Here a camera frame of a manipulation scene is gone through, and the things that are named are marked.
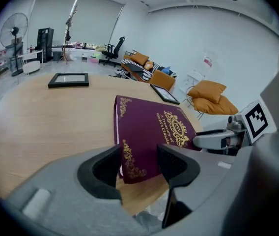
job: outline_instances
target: book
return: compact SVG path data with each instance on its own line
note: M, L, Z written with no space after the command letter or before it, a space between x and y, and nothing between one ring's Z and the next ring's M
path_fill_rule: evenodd
M159 175L157 144L200 150L196 132L179 106L117 95L114 102L114 142L122 152L120 177L137 183Z

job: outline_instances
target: black office chair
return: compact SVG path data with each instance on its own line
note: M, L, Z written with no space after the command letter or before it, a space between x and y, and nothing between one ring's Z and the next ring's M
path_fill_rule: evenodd
M115 63L112 62L110 59L117 59L119 57L119 50L120 50L120 47L123 44L124 40L125 40L125 37L120 38L120 41L113 52L112 52L112 48L114 45L111 45L111 44L106 45L107 50L101 52L102 54L106 55L106 58L108 58L108 60L106 60L104 62L104 65L106 65L107 63L112 63L113 66L115 67Z

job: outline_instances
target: pedestal fan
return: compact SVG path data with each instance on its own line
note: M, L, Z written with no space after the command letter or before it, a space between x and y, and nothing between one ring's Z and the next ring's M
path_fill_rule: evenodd
M17 39L23 39L26 34L28 28L28 19L27 16L23 13L15 13L10 16L2 26L0 33L0 41L1 44L5 48L14 48L15 57L15 67L16 71L12 73L12 76L19 75L23 72L22 69L18 69L17 65Z

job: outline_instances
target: orange cushion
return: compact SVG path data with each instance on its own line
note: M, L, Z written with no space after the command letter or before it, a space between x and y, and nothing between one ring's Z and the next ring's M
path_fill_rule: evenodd
M193 87L188 95L192 98L204 98L213 103L218 103L220 95L226 89L226 86L213 81L200 81Z
M155 70L153 76L151 76L151 79L149 80L150 84L160 86L168 91L171 89L174 82L175 79L173 77L159 70Z
M195 110L210 115L235 115L238 113L238 109L223 95L218 104L204 98L192 98L192 101Z
M134 62L140 65L144 65L146 61L148 61L148 59L149 59L148 56L145 56L141 53L135 53L135 55L131 56L131 60L133 60Z

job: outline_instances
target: black trash can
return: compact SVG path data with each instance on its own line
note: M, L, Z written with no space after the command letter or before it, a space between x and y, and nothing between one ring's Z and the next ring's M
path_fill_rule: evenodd
M59 61L61 58L62 52L53 52L53 60L54 61Z

